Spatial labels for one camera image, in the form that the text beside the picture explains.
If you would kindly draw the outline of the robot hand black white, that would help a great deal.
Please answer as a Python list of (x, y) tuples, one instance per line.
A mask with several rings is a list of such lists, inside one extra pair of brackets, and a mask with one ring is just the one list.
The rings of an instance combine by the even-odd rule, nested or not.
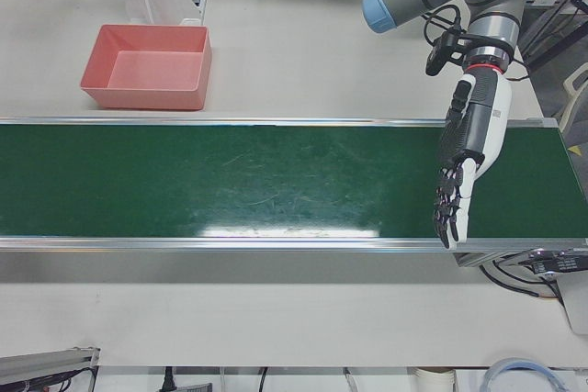
[(500, 155), (511, 101), (509, 81), (489, 64), (470, 66), (458, 81), (439, 143), (433, 215), (449, 250), (468, 238), (474, 183)]

